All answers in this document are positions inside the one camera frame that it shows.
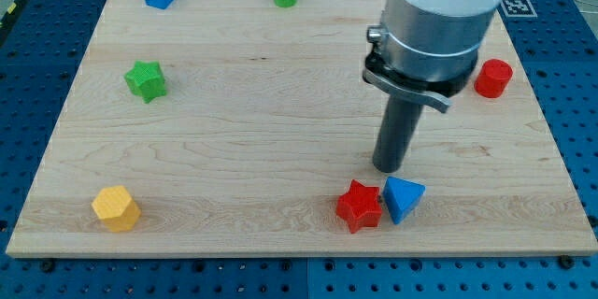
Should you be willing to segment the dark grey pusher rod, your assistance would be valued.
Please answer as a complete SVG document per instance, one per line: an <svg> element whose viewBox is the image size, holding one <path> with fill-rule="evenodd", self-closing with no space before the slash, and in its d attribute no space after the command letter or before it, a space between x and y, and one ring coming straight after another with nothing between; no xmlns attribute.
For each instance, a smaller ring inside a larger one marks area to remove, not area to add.
<svg viewBox="0 0 598 299"><path fill-rule="evenodd" d="M384 173L397 171L417 128L422 105L390 96L373 153L373 165Z"/></svg>

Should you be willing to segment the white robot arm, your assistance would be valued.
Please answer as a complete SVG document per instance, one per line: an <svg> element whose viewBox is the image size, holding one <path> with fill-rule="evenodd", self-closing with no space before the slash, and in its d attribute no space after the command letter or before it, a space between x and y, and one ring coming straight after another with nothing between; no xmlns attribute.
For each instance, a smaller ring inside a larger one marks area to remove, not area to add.
<svg viewBox="0 0 598 299"><path fill-rule="evenodd" d="M467 84L501 0L386 0L368 27L363 80L389 98L373 164L398 170L424 107L444 113Z"/></svg>

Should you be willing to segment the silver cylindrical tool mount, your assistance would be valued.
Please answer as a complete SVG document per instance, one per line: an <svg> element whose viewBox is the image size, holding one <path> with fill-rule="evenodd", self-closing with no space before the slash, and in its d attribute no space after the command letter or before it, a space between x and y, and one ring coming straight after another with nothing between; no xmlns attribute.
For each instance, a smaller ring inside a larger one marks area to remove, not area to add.
<svg viewBox="0 0 598 299"><path fill-rule="evenodd" d="M379 24L367 29L372 49L363 79L392 98L444 113L474 70L492 17L491 8L449 15L387 0Z"/></svg>

